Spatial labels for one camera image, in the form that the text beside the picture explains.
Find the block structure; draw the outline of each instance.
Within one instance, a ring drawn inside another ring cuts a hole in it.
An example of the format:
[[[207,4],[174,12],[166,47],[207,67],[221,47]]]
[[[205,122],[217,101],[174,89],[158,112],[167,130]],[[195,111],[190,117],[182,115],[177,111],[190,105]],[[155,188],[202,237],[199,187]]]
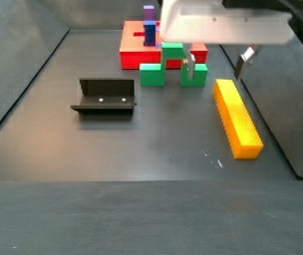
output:
[[[161,63],[162,49],[155,46],[145,46],[146,33],[145,21],[126,21],[122,45],[120,45],[120,60],[123,69],[139,69],[142,63]],[[162,40],[159,31],[155,32],[155,44],[161,45]],[[197,62],[205,64],[207,60],[207,48],[205,44],[193,44],[190,52],[194,54]],[[167,69],[179,69],[181,60],[167,60]]]
[[[169,60],[182,61],[186,58],[183,43],[162,43],[162,60],[159,64],[140,64],[142,86],[165,86],[165,70]],[[189,78],[187,65],[181,68],[182,86],[205,86],[207,66],[195,64],[193,79]]]
[[[254,159],[264,142],[231,80],[217,80],[213,94],[235,159]]]

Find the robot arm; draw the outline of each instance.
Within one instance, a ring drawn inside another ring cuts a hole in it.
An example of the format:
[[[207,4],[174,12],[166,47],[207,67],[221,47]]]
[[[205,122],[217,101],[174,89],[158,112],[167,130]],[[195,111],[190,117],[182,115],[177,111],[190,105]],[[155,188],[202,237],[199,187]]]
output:
[[[303,0],[163,2],[161,36],[170,42],[285,44],[293,31],[303,44]]]
[[[290,12],[290,27],[303,44],[303,0],[223,0],[225,8],[272,9]]]

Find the yellow block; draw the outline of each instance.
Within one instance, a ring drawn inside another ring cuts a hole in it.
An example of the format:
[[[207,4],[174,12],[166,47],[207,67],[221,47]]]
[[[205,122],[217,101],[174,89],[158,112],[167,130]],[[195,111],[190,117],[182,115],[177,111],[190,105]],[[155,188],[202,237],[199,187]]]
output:
[[[231,80],[215,80],[213,94],[235,159],[258,156],[264,142]]]

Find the red block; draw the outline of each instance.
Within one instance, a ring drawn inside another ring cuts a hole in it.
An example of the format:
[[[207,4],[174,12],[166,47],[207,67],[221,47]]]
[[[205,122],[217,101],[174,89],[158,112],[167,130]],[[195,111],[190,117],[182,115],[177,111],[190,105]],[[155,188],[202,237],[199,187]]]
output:
[[[159,31],[157,31],[155,38],[157,44],[161,45]],[[145,39],[145,21],[126,21],[120,45],[123,69],[139,69],[142,63],[161,63],[161,49],[155,46],[145,46]],[[197,62],[206,63],[207,48],[205,44],[193,44],[190,51]],[[166,67],[179,69],[181,60],[169,60]]]

